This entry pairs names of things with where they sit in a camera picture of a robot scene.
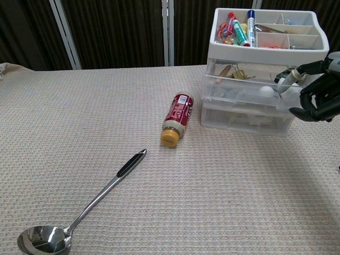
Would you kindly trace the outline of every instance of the beige textured tablecloth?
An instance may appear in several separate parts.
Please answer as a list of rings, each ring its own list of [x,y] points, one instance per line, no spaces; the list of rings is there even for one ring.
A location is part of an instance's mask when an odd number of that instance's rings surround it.
[[[80,223],[70,254],[340,254],[340,118],[287,138],[200,126],[204,66],[10,73],[0,82],[0,254],[67,226],[136,152],[145,159]],[[177,91],[194,93],[176,149]]]

